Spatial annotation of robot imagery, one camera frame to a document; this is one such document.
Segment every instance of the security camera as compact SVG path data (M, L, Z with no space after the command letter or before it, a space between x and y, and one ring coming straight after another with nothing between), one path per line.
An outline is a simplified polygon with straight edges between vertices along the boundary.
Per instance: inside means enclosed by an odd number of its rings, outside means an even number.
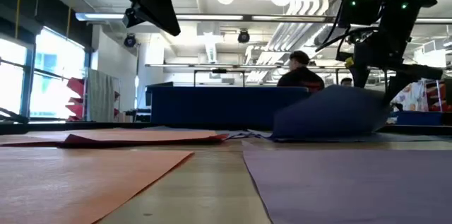
M135 45L136 45L135 34L133 34L133 33L127 34L127 37L124 40L124 45L129 48L135 47Z
M239 41L239 43L242 43L242 44L249 42L248 30L240 30L238 41Z

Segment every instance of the paper sheet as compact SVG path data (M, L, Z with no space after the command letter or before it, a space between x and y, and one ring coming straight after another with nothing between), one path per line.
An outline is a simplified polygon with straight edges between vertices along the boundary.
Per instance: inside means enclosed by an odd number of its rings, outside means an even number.
M273 137L308 138L356 136L381 128L389 108L383 93L361 88L329 86L279 111Z
M452 223L452 151L244 151L274 224Z
M204 131L203 129L183 129L183 128L172 128L168 126L154 126L149 128L143 128L143 130L163 130L163 131ZM253 136L251 132L249 131L227 131L227 130L220 130L215 131L216 134L227 134L227 139L237 139L237 138L246 138L249 136Z
M308 137L308 138L273 138L272 133L264 131L251 131L253 136L266 138L279 143L379 143L379 142L426 142L426 141L452 141L452 136L411 136L389 133L374 133L364 136L336 136L336 137Z
M138 146L168 143L221 143L227 135L215 131L149 131L141 129L99 129L86 131L32 132L0 136L2 146Z
M94 223L191 154L0 148L0 223Z

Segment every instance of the purple paper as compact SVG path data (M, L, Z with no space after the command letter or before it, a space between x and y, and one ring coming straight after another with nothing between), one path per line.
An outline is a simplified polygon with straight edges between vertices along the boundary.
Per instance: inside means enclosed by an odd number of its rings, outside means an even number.
M450 224L452 151L244 151L274 224Z

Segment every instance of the orange paper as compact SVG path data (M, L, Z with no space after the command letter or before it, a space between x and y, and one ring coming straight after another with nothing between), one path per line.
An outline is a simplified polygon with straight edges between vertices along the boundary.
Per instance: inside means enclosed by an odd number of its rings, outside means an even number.
M94 223L191 154L0 148L0 223Z

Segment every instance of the black jacket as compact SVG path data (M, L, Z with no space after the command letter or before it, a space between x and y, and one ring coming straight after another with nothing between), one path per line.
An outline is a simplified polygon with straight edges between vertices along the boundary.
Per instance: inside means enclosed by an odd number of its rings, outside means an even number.
M306 67L299 67L280 78L278 86L286 87L306 87L309 92L315 93L316 91L325 88L325 83L320 76L317 76L314 72L310 71Z

